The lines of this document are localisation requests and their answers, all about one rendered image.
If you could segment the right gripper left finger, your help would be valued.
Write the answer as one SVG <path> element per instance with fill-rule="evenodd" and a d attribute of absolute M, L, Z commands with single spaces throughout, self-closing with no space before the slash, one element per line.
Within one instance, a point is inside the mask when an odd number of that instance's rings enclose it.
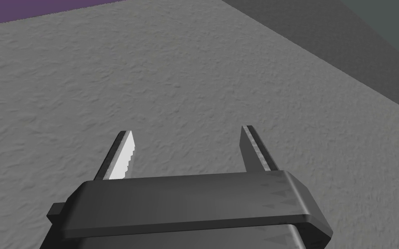
<path fill-rule="evenodd" d="M 135 142 L 132 131 L 120 131 L 110 147 L 94 180 L 126 179 L 134 162 Z"/>

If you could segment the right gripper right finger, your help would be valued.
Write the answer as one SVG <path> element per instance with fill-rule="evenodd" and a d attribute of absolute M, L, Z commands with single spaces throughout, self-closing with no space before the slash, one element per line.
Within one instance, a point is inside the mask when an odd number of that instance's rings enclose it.
<path fill-rule="evenodd" d="M 241 127 L 239 147 L 247 172 L 279 170 L 269 150 L 252 125 Z"/>

